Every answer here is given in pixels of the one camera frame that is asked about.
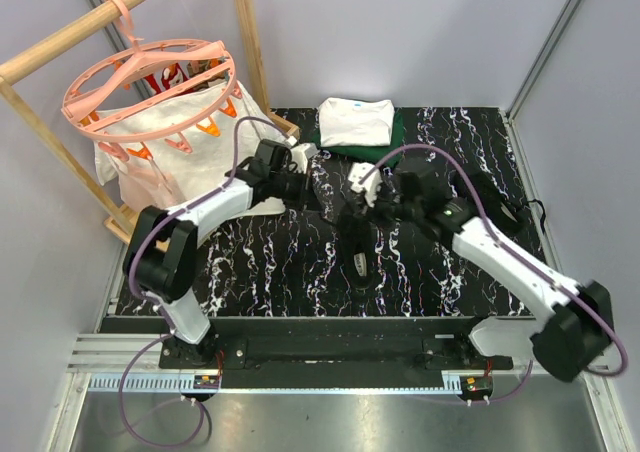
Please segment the black canvas sneaker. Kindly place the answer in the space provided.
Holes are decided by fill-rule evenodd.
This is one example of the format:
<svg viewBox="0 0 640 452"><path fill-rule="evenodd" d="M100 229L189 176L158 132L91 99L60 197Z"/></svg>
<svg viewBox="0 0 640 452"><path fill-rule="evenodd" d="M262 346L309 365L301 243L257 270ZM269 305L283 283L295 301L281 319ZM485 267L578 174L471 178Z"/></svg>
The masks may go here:
<svg viewBox="0 0 640 452"><path fill-rule="evenodd" d="M346 279L352 289L364 294L374 279L375 240L371 224L346 203L336 227Z"/></svg>

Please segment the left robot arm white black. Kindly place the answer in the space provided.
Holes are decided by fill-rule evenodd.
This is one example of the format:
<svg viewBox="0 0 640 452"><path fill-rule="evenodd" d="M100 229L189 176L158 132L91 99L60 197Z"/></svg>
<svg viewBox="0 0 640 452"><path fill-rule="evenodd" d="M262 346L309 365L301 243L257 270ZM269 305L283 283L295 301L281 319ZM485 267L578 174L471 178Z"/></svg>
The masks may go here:
<svg viewBox="0 0 640 452"><path fill-rule="evenodd" d="M260 141L254 155L226 173L217 189L191 202L140 212L130 239L123 273L129 290L157 306L170 332L183 343L181 356L196 368L215 358L216 344L205 337L210 322L193 291L197 251L211 233L268 199L289 208L304 209L315 198L309 164L318 153L312 143L295 146Z"/></svg>

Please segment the black shoelace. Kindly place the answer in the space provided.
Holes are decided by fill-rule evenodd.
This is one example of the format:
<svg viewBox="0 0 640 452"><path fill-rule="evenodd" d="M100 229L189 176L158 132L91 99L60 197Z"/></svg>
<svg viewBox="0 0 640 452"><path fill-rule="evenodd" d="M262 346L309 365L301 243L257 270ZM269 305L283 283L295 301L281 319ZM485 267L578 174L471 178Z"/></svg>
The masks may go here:
<svg viewBox="0 0 640 452"><path fill-rule="evenodd" d="M314 192L311 202L311 208L317 213L322 222L335 228L346 224L351 209L347 194L344 191L333 195L322 195L319 192Z"/></svg>

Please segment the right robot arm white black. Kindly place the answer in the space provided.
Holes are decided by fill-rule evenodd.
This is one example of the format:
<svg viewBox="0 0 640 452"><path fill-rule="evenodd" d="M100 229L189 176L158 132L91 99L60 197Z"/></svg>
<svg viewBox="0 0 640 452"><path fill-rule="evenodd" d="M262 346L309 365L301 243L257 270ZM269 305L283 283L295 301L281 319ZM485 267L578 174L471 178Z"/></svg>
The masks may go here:
<svg viewBox="0 0 640 452"><path fill-rule="evenodd" d="M603 285L583 285L524 251L483 222L469 195L451 196L436 173L402 172L391 189L373 165L357 163L348 181L358 215L376 225L415 225L430 241L488 273L533 315L532 322L480 320L454 343L463 367L476 368L492 356L535 360L554 378L571 382L611 344L612 304Z"/></svg>

